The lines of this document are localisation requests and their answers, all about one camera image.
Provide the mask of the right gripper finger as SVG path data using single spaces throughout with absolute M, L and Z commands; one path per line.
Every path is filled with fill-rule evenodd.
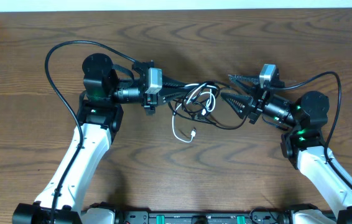
M 222 93 L 221 98 L 230 105 L 233 111 L 244 119 L 251 111 L 253 97 L 249 95 L 236 95 L 232 93 Z
M 261 92 L 259 77 L 228 75 L 229 80 L 248 95 L 256 95 Z

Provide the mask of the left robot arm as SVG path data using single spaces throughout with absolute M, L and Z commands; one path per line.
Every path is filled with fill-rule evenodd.
M 13 223 L 119 223 L 112 208 L 83 200 L 95 170 L 119 131 L 123 104 L 140 104 L 147 114 L 157 106 L 184 96 L 194 86 L 163 75 L 152 62 L 133 61 L 132 68 L 116 65 L 96 53 L 82 63 L 85 90 L 79 99 L 73 139 L 52 179 L 34 203 L 20 203 Z

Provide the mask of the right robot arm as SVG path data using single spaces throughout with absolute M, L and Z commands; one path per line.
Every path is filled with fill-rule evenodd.
M 284 131 L 283 156 L 311 181 L 334 214 L 330 218 L 312 204 L 298 204 L 271 216 L 270 223 L 352 223 L 352 176 L 330 149 L 331 138 L 322 133 L 328 122 L 329 98 L 319 91 L 308 91 L 296 102 L 278 96 L 278 91 L 288 90 L 278 71 L 256 77 L 230 75 L 229 79 L 244 93 L 223 93 L 222 99 L 252 124 L 258 118 L 274 119 L 273 126 Z

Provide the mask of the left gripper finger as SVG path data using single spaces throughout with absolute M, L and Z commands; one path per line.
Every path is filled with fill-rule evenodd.
M 185 96 L 190 90 L 185 88 L 163 88 L 159 91 L 159 104 L 164 105 Z
M 162 88 L 186 88 L 187 83 L 180 82 L 178 80 L 174 80 L 172 78 L 169 78 L 167 76 L 162 77 Z

